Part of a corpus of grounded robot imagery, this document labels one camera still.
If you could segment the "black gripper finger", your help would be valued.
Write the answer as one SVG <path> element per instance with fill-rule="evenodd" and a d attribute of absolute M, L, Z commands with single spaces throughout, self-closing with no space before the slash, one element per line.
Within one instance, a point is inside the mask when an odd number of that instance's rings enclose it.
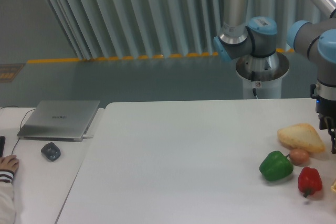
<path fill-rule="evenodd" d="M 335 154 L 335 125 L 333 119 L 327 119 L 327 130 L 331 137 L 331 153 Z"/>

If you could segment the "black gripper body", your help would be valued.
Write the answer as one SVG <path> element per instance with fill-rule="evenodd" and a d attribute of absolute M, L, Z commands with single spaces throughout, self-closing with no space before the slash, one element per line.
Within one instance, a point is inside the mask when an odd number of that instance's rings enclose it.
<path fill-rule="evenodd" d="M 316 101 L 316 112 L 319 118 L 319 129 L 335 128 L 335 101 L 318 98 Z"/>

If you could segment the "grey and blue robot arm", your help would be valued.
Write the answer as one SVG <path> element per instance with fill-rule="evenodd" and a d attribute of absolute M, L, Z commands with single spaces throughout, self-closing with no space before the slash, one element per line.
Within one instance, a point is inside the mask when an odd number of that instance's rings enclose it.
<path fill-rule="evenodd" d="M 317 24 L 295 22 L 287 33 L 287 43 L 318 68 L 310 96 L 316 101 L 320 129 L 335 140 L 335 0 L 312 1 L 328 19 Z M 247 2 L 224 0 L 223 26 L 214 46 L 223 60 L 237 59 L 237 74 L 256 90 L 262 83 L 283 78 L 289 61 L 276 52 L 276 22 L 262 16 L 246 21 Z"/>

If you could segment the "white striped sleeve forearm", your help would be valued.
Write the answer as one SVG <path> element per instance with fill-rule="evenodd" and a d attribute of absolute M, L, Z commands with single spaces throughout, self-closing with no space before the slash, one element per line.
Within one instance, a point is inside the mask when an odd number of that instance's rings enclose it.
<path fill-rule="evenodd" d="M 1 223 L 14 223 L 15 221 L 13 178 L 13 172 L 1 169 Z"/>

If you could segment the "person's hand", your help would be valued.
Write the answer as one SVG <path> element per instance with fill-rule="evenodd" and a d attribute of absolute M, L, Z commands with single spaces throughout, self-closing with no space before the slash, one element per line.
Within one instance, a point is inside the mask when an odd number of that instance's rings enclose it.
<path fill-rule="evenodd" d="M 1 157 L 0 161 L 0 169 L 10 171 L 13 174 L 16 173 L 16 171 L 19 168 L 19 159 L 16 155 L 8 155 L 6 157 Z"/>

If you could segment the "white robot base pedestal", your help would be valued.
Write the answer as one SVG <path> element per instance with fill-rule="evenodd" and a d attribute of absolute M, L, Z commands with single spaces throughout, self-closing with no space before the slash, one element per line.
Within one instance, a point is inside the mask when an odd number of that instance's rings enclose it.
<path fill-rule="evenodd" d="M 236 62 L 236 72 L 243 84 L 244 99 L 280 98 L 282 79 L 288 71 L 289 60 L 279 52 L 265 58 L 245 55 Z"/>

